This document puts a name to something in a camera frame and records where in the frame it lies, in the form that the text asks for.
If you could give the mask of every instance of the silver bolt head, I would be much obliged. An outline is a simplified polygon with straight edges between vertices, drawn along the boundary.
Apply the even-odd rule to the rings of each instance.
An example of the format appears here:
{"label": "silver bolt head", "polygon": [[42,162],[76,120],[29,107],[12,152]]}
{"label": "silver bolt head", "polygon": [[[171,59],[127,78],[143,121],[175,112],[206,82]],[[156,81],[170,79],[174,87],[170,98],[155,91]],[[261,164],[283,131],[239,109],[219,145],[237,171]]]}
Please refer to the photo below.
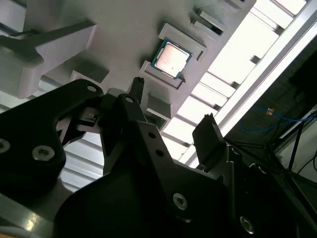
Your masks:
{"label": "silver bolt head", "polygon": [[242,225],[242,227],[246,230],[247,233],[253,235],[255,230],[254,227],[252,225],[252,223],[246,218],[241,216],[240,217],[240,223]]}
{"label": "silver bolt head", "polygon": [[188,205],[186,198],[178,192],[173,195],[173,202],[175,206],[182,211],[186,210]]}
{"label": "silver bolt head", "polygon": [[134,102],[133,99],[129,98],[129,97],[126,97],[125,100],[128,101],[129,103],[133,103]]}
{"label": "silver bolt head", "polygon": [[10,149],[10,143],[5,139],[0,139],[0,154],[7,152]]}
{"label": "silver bolt head", "polygon": [[49,161],[55,155],[55,151],[47,145],[39,145],[32,150],[32,156],[37,161]]}

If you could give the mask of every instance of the gray metal block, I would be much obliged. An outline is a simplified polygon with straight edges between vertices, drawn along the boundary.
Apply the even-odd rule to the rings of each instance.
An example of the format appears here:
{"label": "gray metal block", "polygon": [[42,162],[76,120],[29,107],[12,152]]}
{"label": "gray metal block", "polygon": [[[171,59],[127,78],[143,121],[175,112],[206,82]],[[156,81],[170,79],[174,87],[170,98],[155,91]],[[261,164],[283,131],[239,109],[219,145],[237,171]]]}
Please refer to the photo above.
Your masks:
{"label": "gray metal block", "polygon": [[18,98],[31,96],[43,74],[88,48],[95,29],[84,21],[23,40],[0,36],[1,90]]}
{"label": "gray metal block", "polygon": [[205,26],[204,24],[202,24],[201,22],[194,20],[193,23],[191,23],[191,25],[193,25],[195,28],[203,31],[205,34],[207,34],[208,36],[219,40],[220,39],[220,35],[218,35],[217,33],[215,33],[214,31],[212,31],[210,28],[208,28],[207,26]]}
{"label": "gray metal block", "polygon": [[199,20],[194,20],[192,25],[206,33],[208,36],[219,40],[222,34],[226,31],[227,27],[202,9],[198,11],[197,15],[200,16],[203,21],[200,22]]}
{"label": "gray metal block", "polygon": [[234,12],[236,12],[240,9],[243,9],[245,0],[225,0],[225,2],[231,6],[231,9]]}
{"label": "gray metal block", "polygon": [[183,32],[177,30],[168,23],[164,25],[158,37],[162,40],[169,38],[170,40],[179,44],[181,47],[184,47],[193,53],[191,60],[196,59],[197,61],[201,61],[207,53],[207,48],[205,46],[185,35]]}
{"label": "gray metal block", "polygon": [[10,29],[23,31],[26,9],[11,0],[0,1],[0,23]]}
{"label": "gray metal block", "polygon": [[151,79],[173,91],[179,90],[182,84],[184,83],[184,81],[179,78],[177,80],[174,80],[165,73],[162,73],[157,69],[153,68],[151,66],[151,62],[148,61],[144,61],[140,69],[140,73],[146,78]]}
{"label": "gray metal block", "polygon": [[152,95],[149,95],[148,107],[147,107],[148,112],[166,121],[170,121],[172,118],[170,107],[171,107],[170,104],[163,102],[162,100]]}
{"label": "gray metal block", "polygon": [[108,75],[109,71],[104,67],[97,65],[88,60],[80,64],[75,71],[80,74],[85,75],[86,77],[96,81],[97,83],[102,83],[105,77]]}

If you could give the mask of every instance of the blue cable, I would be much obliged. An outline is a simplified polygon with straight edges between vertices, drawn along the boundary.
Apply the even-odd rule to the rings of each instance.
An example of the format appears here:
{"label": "blue cable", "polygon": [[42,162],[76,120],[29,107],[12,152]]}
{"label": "blue cable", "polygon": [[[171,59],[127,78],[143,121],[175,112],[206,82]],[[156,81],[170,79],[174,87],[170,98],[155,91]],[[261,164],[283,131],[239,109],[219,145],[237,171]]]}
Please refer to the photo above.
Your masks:
{"label": "blue cable", "polygon": [[281,126],[281,125],[284,125],[284,124],[288,124],[288,123],[291,123],[292,121],[287,121],[287,122],[284,122],[284,123],[281,123],[280,125],[273,125],[273,126],[270,126],[270,127],[266,127],[266,128],[263,128],[263,129],[259,129],[259,130],[249,130],[249,129],[245,129],[241,122],[239,122],[239,126],[241,128],[241,130],[245,131],[245,132],[253,132],[253,133],[258,133],[258,132],[262,132],[262,131],[266,131],[266,130],[271,130],[273,128],[276,128],[278,126]]}
{"label": "blue cable", "polygon": [[[264,107],[259,107],[259,106],[254,106],[254,108],[257,108],[259,110],[262,110],[262,111],[267,111],[267,108],[264,108]],[[291,122],[299,122],[299,121],[307,121],[307,120],[311,120],[311,119],[315,119],[316,117],[311,114],[309,117],[305,118],[305,119],[290,119],[290,118],[287,118],[285,116],[283,116],[282,114],[280,113],[272,113],[273,115],[277,116],[277,117],[280,117],[284,120],[287,120],[287,122],[284,122],[284,123],[281,123],[281,124],[277,124],[277,125],[273,125],[273,126],[270,126],[270,127],[266,127],[266,128],[263,128],[263,129],[259,129],[259,130],[249,130],[249,129],[245,129],[241,122],[239,122],[239,126],[241,128],[241,130],[245,131],[245,132],[254,132],[254,133],[257,133],[257,132],[262,132],[262,131],[267,131],[267,130],[271,130],[273,128],[276,128],[278,126],[281,126],[281,125],[285,125],[285,124],[288,124],[288,123],[291,123]]]}
{"label": "blue cable", "polygon": [[[260,106],[254,106],[253,108],[261,110],[261,111],[267,111],[268,110],[268,108],[260,107]],[[314,115],[310,115],[309,117],[307,117],[305,119],[291,119],[291,118],[287,118],[287,117],[283,116],[281,113],[272,113],[272,114],[277,116],[277,117],[279,117],[279,118],[282,118],[282,119],[285,119],[285,120],[288,120],[288,121],[295,121],[295,122],[306,121],[306,120],[314,117]]]}

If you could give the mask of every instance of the black robotic mount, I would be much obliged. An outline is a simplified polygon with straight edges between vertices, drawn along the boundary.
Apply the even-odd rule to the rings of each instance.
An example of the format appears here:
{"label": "black robotic mount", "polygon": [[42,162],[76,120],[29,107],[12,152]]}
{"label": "black robotic mount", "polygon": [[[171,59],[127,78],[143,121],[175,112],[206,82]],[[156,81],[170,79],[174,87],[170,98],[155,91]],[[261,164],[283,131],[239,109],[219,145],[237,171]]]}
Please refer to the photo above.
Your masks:
{"label": "black robotic mount", "polygon": [[[20,226],[42,237],[298,237],[283,191],[264,168],[244,165],[212,115],[193,132],[198,169],[174,161],[140,108],[143,85],[135,78],[116,97],[76,80],[1,114],[0,216],[19,226],[15,208],[30,209]],[[63,147],[86,131],[101,135],[104,176],[61,192]]]}

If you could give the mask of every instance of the wire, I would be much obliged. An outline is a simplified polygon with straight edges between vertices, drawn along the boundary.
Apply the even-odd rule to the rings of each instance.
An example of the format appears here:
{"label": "wire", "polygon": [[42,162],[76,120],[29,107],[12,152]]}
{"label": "wire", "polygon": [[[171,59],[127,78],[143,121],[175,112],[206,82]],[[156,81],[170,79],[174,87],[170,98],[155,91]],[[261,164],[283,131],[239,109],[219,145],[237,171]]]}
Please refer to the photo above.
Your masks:
{"label": "wire", "polygon": [[[259,109],[259,110],[262,110],[262,111],[267,111],[267,108],[264,108],[264,107],[259,107],[259,106],[254,106],[254,108],[256,109]],[[276,128],[277,127],[277,130],[276,130],[276,133],[278,131],[278,128],[281,126],[281,125],[284,125],[284,124],[288,124],[290,122],[299,122],[299,121],[308,121],[308,120],[311,120],[311,119],[315,119],[316,116],[314,114],[311,114],[310,116],[304,118],[304,119],[290,119],[290,118],[287,118],[285,116],[283,116],[282,114],[280,113],[273,113],[273,115],[277,116],[277,117],[280,117],[284,120],[287,120],[287,122],[284,122],[284,123],[278,123],[277,125],[273,125],[273,126],[270,126],[270,127],[266,127],[266,128],[263,128],[263,129],[258,129],[258,130],[250,130],[250,129],[246,129],[242,126],[241,124],[241,121],[239,122],[239,126],[241,128],[241,130],[243,130],[244,132],[252,132],[252,133],[258,133],[258,132],[263,132],[263,131],[267,131],[267,130],[271,130],[273,128]]]}
{"label": "wire", "polygon": [[270,144],[270,143],[273,141],[273,139],[274,139],[275,136],[277,135],[277,132],[278,132],[278,129],[279,129],[280,125],[281,125],[281,119],[280,119],[280,121],[278,122],[277,127],[276,127],[276,130],[274,131],[273,135],[271,136],[271,138],[270,138],[270,140],[268,141],[267,144]]}
{"label": "wire", "polygon": [[281,126],[281,125],[285,125],[285,124],[288,124],[288,123],[291,123],[292,121],[287,121],[287,122],[284,122],[284,123],[280,123],[280,124],[277,124],[277,125],[273,125],[273,126],[270,126],[270,127],[266,127],[266,128],[263,128],[263,129],[259,129],[259,130],[249,130],[249,129],[245,129],[241,122],[239,122],[239,126],[241,128],[241,130],[245,131],[245,132],[252,132],[252,133],[258,133],[258,132],[262,132],[262,131],[267,131],[267,130],[271,130],[273,128],[276,128],[278,126]]}
{"label": "wire", "polygon": [[[267,111],[267,108],[265,108],[265,107],[254,106],[253,108],[261,110],[261,111]],[[309,120],[309,119],[315,117],[314,115],[310,115],[309,117],[304,118],[304,119],[291,119],[291,118],[287,118],[287,117],[283,116],[281,113],[275,113],[274,112],[272,114],[277,116],[277,117],[279,117],[279,118],[282,118],[282,119],[285,119],[285,120],[288,120],[288,121],[295,121],[295,122],[306,121],[306,120]]]}
{"label": "wire", "polygon": [[315,152],[314,157],[312,157],[310,160],[308,160],[308,161],[304,164],[304,166],[302,166],[301,169],[297,172],[297,174],[299,175],[299,173],[300,173],[311,161],[313,161],[313,163],[314,163],[314,169],[315,169],[316,172],[317,172],[316,165],[315,165],[316,157],[317,157],[317,150],[316,150],[316,152]]}

